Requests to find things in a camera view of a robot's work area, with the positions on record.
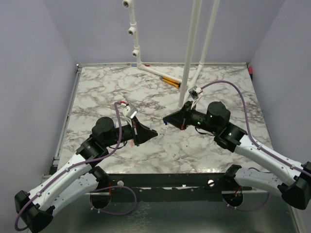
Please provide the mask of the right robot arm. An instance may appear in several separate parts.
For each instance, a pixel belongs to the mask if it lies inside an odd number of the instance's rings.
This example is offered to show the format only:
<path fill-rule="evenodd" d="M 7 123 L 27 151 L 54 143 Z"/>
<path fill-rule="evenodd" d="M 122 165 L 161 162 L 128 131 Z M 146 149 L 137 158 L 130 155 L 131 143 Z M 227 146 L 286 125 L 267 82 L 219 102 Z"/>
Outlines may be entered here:
<path fill-rule="evenodd" d="M 276 195 L 290 206 L 305 210 L 311 199 L 311 164 L 289 159 L 266 147 L 242 128 L 231 123 L 231 112 L 220 101 L 214 101 L 207 112 L 200 113 L 188 101 L 182 109 L 163 118 L 180 130 L 194 126 L 214 135 L 214 141 L 223 149 L 242 155 L 259 164 L 268 173 L 247 171 L 241 167 L 228 171 L 223 178 L 224 186 L 229 190 L 249 186 L 265 190 Z"/>

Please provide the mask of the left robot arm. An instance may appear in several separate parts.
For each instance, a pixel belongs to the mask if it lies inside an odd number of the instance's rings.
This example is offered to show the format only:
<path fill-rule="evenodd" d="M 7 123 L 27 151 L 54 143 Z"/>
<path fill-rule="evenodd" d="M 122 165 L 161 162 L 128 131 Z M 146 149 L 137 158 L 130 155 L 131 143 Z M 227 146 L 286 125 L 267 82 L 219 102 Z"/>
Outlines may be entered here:
<path fill-rule="evenodd" d="M 109 117 L 98 119 L 90 137 L 63 167 L 38 187 L 15 195 L 18 219 L 22 219 L 31 232 L 42 231 L 66 205 L 85 193 L 100 192 L 111 185 L 109 176 L 98 166 L 102 158 L 109 155 L 108 147 L 128 140 L 139 146 L 157 135 L 136 117 L 118 128 Z"/>

